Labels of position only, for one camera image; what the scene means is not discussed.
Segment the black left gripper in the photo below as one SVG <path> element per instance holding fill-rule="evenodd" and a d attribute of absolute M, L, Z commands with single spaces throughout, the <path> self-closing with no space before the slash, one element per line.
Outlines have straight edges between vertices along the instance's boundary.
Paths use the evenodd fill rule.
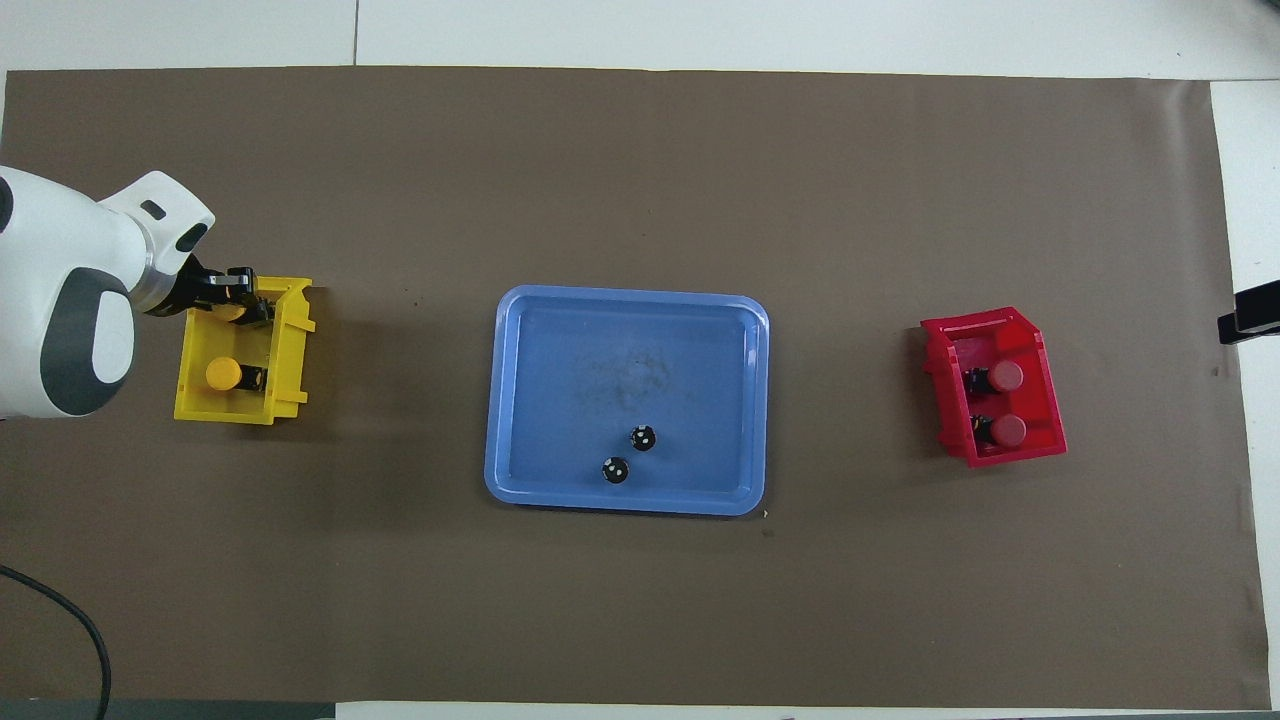
<path fill-rule="evenodd" d="M 274 322 L 275 306 L 257 293 L 257 274 L 250 266 L 233 266 L 225 272 L 206 268 L 196 256 L 188 256 L 168 293 L 168 315 L 198 309 L 211 311 L 232 304 L 237 299 L 239 315 L 234 324 L 241 327 L 266 327 Z"/>

